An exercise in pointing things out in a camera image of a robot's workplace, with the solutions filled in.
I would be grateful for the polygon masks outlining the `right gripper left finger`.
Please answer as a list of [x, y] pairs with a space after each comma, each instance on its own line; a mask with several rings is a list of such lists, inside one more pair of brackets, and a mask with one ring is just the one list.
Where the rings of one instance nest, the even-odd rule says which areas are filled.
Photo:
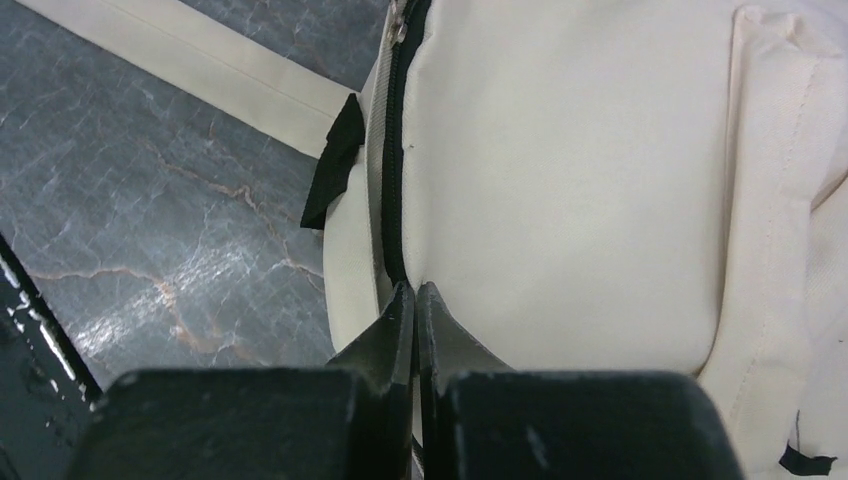
[[71, 479], [406, 479], [414, 293], [314, 368], [139, 370], [96, 404]]

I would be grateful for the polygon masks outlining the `cream canvas backpack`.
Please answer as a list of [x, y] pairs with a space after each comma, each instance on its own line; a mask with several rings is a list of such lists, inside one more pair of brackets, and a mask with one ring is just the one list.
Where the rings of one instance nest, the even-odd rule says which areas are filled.
[[751, 479], [847, 475], [847, 5], [394, 1], [360, 92], [174, 1], [33, 1], [330, 164], [333, 344], [433, 283], [527, 369], [693, 375]]

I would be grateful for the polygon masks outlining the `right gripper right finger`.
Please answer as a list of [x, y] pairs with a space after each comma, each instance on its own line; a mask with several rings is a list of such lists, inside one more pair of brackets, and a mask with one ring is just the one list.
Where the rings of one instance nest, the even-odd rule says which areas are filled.
[[739, 479], [708, 396], [663, 371], [516, 371], [417, 293], [428, 479]]

